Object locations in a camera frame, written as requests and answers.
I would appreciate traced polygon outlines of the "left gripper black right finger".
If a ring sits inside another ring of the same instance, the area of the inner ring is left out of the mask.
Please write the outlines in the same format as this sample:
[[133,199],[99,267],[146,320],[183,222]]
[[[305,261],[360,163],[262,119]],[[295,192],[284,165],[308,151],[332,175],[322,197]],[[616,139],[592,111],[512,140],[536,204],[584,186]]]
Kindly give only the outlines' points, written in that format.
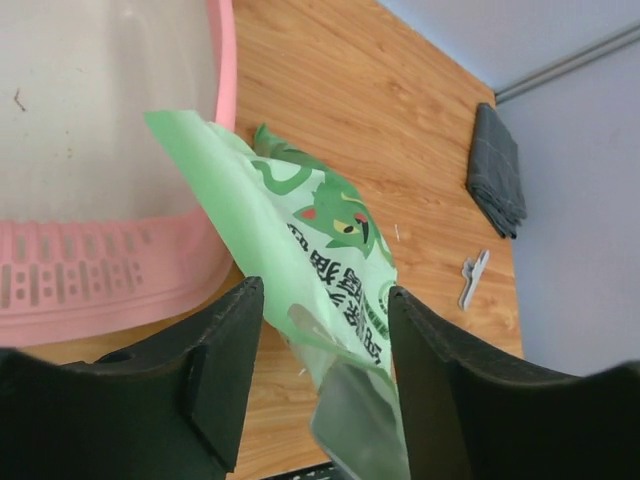
[[508,354],[408,290],[389,327],[414,479],[635,479],[639,365],[573,376]]

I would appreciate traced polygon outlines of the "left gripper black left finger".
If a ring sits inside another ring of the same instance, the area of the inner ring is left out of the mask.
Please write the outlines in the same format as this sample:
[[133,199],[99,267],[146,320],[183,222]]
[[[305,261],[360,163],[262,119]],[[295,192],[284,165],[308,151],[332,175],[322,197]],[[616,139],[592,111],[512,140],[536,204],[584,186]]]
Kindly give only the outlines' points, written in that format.
[[237,463],[263,321],[249,277],[94,363],[1,352],[5,479],[222,479]]

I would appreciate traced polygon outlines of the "green cat litter bag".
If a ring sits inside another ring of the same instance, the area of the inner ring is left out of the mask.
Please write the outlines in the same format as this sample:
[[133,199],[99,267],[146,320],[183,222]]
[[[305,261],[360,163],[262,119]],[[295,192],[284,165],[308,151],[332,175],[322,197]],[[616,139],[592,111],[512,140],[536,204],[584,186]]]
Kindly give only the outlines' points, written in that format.
[[397,270],[356,187],[266,125],[246,142],[191,110],[144,120],[314,383],[340,359],[390,382]]

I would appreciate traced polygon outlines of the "pink litter box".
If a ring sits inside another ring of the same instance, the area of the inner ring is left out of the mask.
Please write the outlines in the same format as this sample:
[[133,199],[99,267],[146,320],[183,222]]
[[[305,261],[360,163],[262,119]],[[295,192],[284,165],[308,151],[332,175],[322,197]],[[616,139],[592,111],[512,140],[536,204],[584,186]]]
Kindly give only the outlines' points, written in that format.
[[228,1],[1,5],[1,342],[29,347],[185,313],[231,256],[148,129],[235,126]]

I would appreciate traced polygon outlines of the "white plastic bag clip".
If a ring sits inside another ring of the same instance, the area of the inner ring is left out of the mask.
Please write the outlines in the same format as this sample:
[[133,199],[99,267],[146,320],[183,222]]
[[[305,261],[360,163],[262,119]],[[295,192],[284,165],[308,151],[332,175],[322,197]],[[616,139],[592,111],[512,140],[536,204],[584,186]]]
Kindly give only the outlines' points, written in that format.
[[468,257],[464,261],[461,274],[465,279],[465,286],[458,300],[458,305],[463,311],[467,311],[469,309],[472,298],[489,259],[490,251],[482,250],[476,259]]

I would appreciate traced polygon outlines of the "grey metal scoop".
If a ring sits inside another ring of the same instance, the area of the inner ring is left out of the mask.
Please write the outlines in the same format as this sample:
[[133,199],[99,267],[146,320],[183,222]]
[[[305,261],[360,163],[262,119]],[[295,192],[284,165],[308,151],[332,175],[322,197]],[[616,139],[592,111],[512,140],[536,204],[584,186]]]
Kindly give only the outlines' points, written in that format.
[[344,479],[410,477],[397,388],[377,369],[334,363],[320,386],[311,432]]

